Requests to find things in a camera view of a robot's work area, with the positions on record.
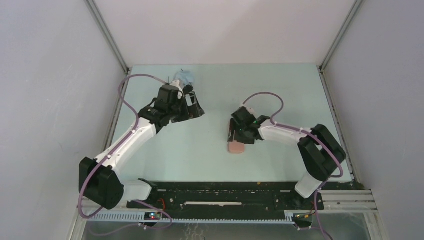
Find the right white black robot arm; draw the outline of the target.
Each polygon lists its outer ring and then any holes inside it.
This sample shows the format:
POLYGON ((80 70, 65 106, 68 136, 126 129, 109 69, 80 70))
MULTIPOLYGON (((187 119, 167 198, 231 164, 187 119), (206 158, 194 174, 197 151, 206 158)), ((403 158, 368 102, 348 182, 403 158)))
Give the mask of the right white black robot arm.
POLYGON ((335 177, 346 159, 346 152, 325 125, 301 128, 274 122, 265 115, 256 117, 247 107, 241 106, 231 114, 228 142, 253 145, 257 141, 272 141, 293 145, 298 148, 306 172, 295 185, 291 194, 291 204, 304 209, 311 202, 311 195, 320 189, 324 182, 335 177))

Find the pink glasses case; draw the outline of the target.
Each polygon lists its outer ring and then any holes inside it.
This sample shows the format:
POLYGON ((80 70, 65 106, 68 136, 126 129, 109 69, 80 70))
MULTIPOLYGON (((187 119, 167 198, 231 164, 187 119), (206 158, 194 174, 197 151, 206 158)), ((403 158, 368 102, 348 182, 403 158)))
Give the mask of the pink glasses case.
POLYGON ((227 150, 230 154, 242 154, 245 151, 245 145, 235 140, 236 124, 234 120, 229 121, 228 136, 227 136, 227 150))

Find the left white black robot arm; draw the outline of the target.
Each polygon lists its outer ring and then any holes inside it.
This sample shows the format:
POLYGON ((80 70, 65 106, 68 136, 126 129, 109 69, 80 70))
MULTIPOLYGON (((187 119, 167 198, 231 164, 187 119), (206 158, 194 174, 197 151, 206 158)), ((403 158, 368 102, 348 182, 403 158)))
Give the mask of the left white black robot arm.
POLYGON ((205 114, 192 84, 174 80, 163 85, 157 97, 135 115, 134 123, 109 148, 94 159, 79 164, 79 192, 102 208, 111 210, 122 201, 138 200, 153 208, 158 194, 147 180, 121 179, 124 166, 150 139, 169 124, 185 122, 205 114))

